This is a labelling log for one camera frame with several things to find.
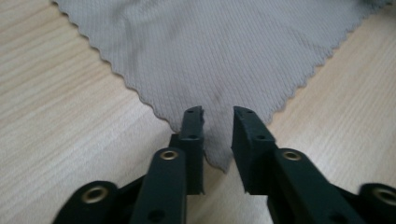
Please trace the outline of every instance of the wooden table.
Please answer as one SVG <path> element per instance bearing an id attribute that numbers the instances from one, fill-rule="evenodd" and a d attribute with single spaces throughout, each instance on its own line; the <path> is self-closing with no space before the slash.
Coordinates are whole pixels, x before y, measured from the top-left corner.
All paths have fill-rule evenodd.
<path id="1" fill-rule="evenodd" d="M 47 0 L 0 3 L 0 106 L 0 223 L 51 223 L 80 186 L 131 182 L 172 133 Z M 396 7 L 365 20 L 269 129 L 335 185 L 395 187 Z M 234 162 L 206 164 L 205 191 L 188 198 L 189 223 L 271 220 Z"/>

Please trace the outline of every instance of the gray cloth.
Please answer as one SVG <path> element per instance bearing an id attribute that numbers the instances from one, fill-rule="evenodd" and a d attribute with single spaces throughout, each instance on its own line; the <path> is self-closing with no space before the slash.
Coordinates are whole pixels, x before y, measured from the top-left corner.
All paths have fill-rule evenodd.
<path id="1" fill-rule="evenodd" d="M 227 170 L 233 106 L 264 122 L 385 1 L 56 0 L 126 86 L 173 130 L 205 110 L 205 154 Z"/>

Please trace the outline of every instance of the robotic claw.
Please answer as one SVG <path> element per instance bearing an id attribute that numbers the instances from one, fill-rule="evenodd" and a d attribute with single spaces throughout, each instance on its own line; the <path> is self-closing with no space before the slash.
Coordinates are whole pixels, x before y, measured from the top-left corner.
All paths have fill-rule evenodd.
<path id="1" fill-rule="evenodd" d="M 146 175 L 118 189 L 94 181 L 55 218 L 64 223 L 185 223 L 186 195 L 203 187 L 204 111 L 185 111 L 180 133 L 157 151 Z M 256 113 L 235 106 L 232 150 L 245 191 L 267 195 L 274 223 L 396 223 L 396 189 L 365 184 L 358 195 L 329 183 L 304 153 L 278 148 Z"/>

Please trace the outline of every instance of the screw hole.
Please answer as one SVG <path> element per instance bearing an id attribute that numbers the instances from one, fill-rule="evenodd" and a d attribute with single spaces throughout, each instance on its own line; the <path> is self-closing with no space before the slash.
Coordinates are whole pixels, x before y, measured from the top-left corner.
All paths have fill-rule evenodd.
<path id="1" fill-rule="evenodd" d="M 292 151 L 284 152 L 283 157 L 290 161 L 299 161 L 301 159 L 301 156 L 299 154 L 292 152 Z"/>
<path id="2" fill-rule="evenodd" d="M 332 223 L 341 223 L 341 224 L 347 223 L 347 218 L 336 212 L 331 213 L 329 215 L 329 219 Z"/>
<path id="3" fill-rule="evenodd" d="M 82 195 L 82 201 L 84 203 L 98 203 L 102 201 L 108 194 L 108 190 L 102 186 L 93 187 L 87 190 Z"/>
<path id="4" fill-rule="evenodd" d="M 265 136 L 264 135 L 257 135 L 256 138 L 259 139 L 259 140 L 264 140 Z"/>
<path id="5" fill-rule="evenodd" d="M 396 206 L 396 193 L 388 189 L 380 189 L 380 188 L 374 189 L 373 192 L 375 197 L 381 200 L 383 203 Z"/>
<path id="6" fill-rule="evenodd" d="M 175 151 L 165 151 L 161 153 L 161 158 L 166 161 L 174 160 L 178 156 L 177 152 Z"/>
<path id="7" fill-rule="evenodd" d="M 148 213 L 148 220 L 151 222 L 161 222 L 165 218 L 163 210 L 153 210 Z"/>

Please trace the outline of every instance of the textured gray fabric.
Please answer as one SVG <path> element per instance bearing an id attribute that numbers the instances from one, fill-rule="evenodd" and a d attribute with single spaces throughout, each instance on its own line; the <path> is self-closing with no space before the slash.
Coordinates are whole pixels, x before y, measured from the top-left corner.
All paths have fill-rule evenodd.
<path id="1" fill-rule="evenodd" d="M 384 1 L 57 0 L 126 86 L 180 128 L 205 109 L 205 154 L 226 170 L 233 106 L 265 122 Z"/>

